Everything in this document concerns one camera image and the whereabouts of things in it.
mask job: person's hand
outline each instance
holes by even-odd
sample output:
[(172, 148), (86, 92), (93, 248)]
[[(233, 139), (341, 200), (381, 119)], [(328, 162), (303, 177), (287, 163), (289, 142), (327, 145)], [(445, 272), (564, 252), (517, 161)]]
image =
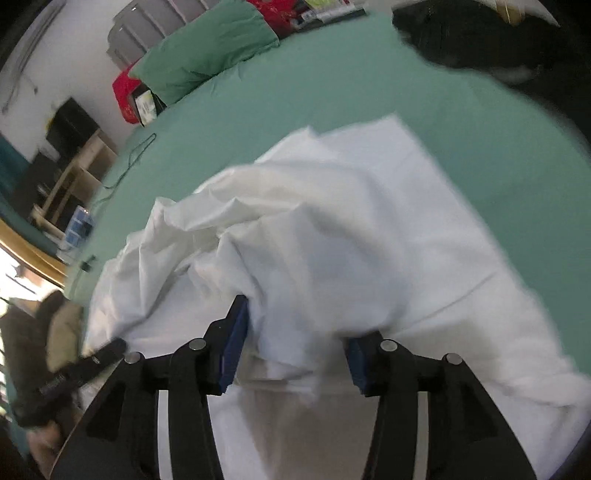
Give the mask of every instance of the person's hand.
[(44, 427), (29, 430), (27, 440), (31, 455), (36, 461), (39, 471), (48, 479), (63, 444), (59, 426), (56, 422), (50, 421)]

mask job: green pillow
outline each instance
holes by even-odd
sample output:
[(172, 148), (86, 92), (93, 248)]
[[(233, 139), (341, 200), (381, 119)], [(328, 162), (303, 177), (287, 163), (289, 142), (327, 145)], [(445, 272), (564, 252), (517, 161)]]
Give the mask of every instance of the green pillow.
[(151, 48), (129, 75), (172, 105), (218, 73), (278, 45), (250, 3), (221, 0)]

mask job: blue gripper pad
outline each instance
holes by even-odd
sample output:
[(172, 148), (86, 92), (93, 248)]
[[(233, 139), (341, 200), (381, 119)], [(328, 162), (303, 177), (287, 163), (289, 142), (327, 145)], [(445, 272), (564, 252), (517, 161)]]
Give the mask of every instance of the blue gripper pad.
[(218, 385), (225, 393), (228, 385), (231, 385), (236, 375), (236, 368), (240, 361), (242, 347), (248, 333), (248, 323), (250, 315), (248, 313), (248, 300), (246, 297), (237, 297), (235, 301), (240, 301), (241, 305), (236, 315), (236, 321), (228, 337), (228, 341), (220, 358), (220, 379)]
[(345, 354), (347, 356), (347, 363), (349, 364), (349, 372), (351, 372), (353, 384), (365, 395), (369, 384), (366, 375), (367, 362), (357, 338), (350, 338), (347, 341)]

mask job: metal pin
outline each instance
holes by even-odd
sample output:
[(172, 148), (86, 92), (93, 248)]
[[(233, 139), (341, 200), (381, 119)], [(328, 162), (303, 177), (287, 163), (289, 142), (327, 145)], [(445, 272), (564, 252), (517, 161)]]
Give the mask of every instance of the metal pin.
[(452, 365), (460, 365), (464, 361), (457, 353), (448, 353), (445, 359)]
[(379, 344), (379, 347), (384, 351), (384, 352), (395, 352), (396, 349), (398, 348), (398, 344), (394, 341), (394, 340), (382, 340), (382, 342)]
[(203, 350), (207, 342), (202, 338), (195, 338), (189, 342), (189, 348), (194, 351)]
[(139, 352), (130, 352), (125, 355), (125, 363), (133, 365), (139, 362), (140, 358), (142, 358), (142, 356), (139, 354)]

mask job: green bed sheet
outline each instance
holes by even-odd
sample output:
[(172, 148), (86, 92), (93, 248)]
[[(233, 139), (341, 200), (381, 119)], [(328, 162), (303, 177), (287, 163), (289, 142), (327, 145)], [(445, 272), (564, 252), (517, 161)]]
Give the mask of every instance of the green bed sheet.
[(157, 137), (98, 207), (79, 257), (96, 256), (94, 269), (70, 272), (67, 293), (88, 305), (103, 263), (145, 226), (157, 196), (180, 200), (306, 125), (326, 132), (391, 113), (484, 218), (551, 312), (567, 353), (591, 373), (591, 169), (584, 149), (541, 108), (494, 80), (426, 63), (379, 14), (293, 35), (136, 131), (105, 184), (126, 170), (131, 149)]

